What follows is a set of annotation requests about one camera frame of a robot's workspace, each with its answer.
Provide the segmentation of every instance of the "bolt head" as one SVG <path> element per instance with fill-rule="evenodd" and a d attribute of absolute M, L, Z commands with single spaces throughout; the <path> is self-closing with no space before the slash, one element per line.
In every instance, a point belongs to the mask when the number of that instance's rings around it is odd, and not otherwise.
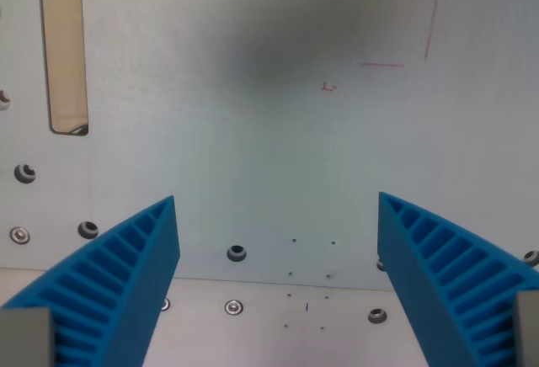
<path fill-rule="evenodd" d="M 9 232 L 11 240 L 19 245 L 24 245 L 30 240 L 30 234 L 21 226 L 16 226 L 12 228 Z"/>

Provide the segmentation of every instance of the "countersunk screw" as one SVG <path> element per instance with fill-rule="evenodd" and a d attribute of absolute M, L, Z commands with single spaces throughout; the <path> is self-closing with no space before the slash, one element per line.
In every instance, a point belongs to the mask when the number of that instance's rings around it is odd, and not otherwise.
<path fill-rule="evenodd" d="M 238 300 L 230 300 L 225 304 L 225 311 L 228 315 L 239 315 L 243 312 L 243 304 Z"/>
<path fill-rule="evenodd" d="M 24 245 L 30 240 L 29 232 L 26 231 L 22 226 L 12 228 L 9 232 L 9 237 L 11 237 L 13 242 L 18 243 L 19 245 Z"/>

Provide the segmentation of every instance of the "small hole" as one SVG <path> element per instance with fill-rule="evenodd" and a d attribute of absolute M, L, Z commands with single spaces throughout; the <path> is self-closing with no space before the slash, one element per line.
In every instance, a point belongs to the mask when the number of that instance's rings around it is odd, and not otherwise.
<path fill-rule="evenodd" d="M 86 239 L 94 239 L 99 234 L 98 226 L 91 221 L 84 221 L 78 225 L 78 234 Z"/>
<path fill-rule="evenodd" d="M 403 209 L 403 204 L 402 203 L 399 203 L 398 201 L 394 200 L 394 199 L 387 199 L 387 201 L 389 202 L 389 205 L 391 206 L 391 208 L 396 212 L 398 213 L 400 210 Z"/>
<path fill-rule="evenodd" d="M 0 91 L 0 102 L 8 104 L 10 102 L 8 95 L 4 91 Z"/>
<path fill-rule="evenodd" d="M 25 171 L 28 175 L 30 175 L 30 176 L 35 176 L 35 170 L 34 170 L 31 166 L 29 166 L 29 165 L 24 165 L 24 166 L 23 166 L 23 169 L 24 169 L 24 171 Z"/>
<path fill-rule="evenodd" d="M 7 110 L 11 100 L 4 91 L 0 91 L 0 110 Z"/>
<path fill-rule="evenodd" d="M 403 221 L 404 228 L 409 229 L 414 222 L 416 222 L 419 218 L 419 212 L 412 209 L 407 209 L 404 211 L 403 216 L 401 217 L 401 220 Z"/>
<path fill-rule="evenodd" d="M 227 258 L 233 262 L 242 262 L 246 257 L 247 251 L 241 245 L 232 245 L 227 250 Z"/>
<path fill-rule="evenodd" d="M 31 184 L 35 181 L 35 170 L 25 163 L 17 165 L 13 171 L 13 174 L 15 175 L 15 178 L 22 184 Z"/>

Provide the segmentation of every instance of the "white metal wall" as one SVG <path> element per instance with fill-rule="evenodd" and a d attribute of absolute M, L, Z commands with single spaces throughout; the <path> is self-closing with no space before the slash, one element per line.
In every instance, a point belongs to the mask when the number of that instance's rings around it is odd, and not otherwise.
<path fill-rule="evenodd" d="M 0 304 L 39 275 L 0 269 Z M 427 367 L 387 291 L 174 279 L 168 298 L 145 367 Z M 225 313 L 232 299 L 242 314 Z M 387 312 L 384 323 L 367 321 L 374 308 Z"/>
<path fill-rule="evenodd" d="M 168 194 L 180 277 L 388 290 L 380 190 L 536 249 L 539 0 L 437 1 L 83 0 L 79 138 L 48 129 L 39 0 L 0 0 L 0 266 L 48 269 L 79 222 Z"/>

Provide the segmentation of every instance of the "metal panel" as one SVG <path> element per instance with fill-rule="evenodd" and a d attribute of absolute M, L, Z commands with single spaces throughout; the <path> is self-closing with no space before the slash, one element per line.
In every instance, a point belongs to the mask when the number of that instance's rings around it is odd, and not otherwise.
<path fill-rule="evenodd" d="M 0 269 L 0 303 L 38 275 Z M 146 367 L 427 367 L 394 293 L 174 279 L 168 298 Z M 242 314 L 226 314 L 232 299 Z M 373 308 L 384 323 L 368 322 Z"/>
<path fill-rule="evenodd" d="M 48 269 L 83 244 L 77 226 L 93 218 L 88 140 L 49 130 L 40 0 L 0 9 L 0 89 L 11 98 L 0 112 L 0 266 Z M 33 183 L 13 176 L 20 163 L 34 168 Z M 24 247 L 9 239 L 15 226 L 30 233 Z"/>
<path fill-rule="evenodd" d="M 517 256 L 539 246 L 538 0 L 83 0 L 92 131 L 71 140 L 44 130 L 38 0 L 2 1 L 0 240 L 35 231 L 2 266 L 47 269 L 78 222 L 168 194 L 190 278 L 390 289 L 380 190 Z M 15 183 L 31 159 L 38 180 Z"/>

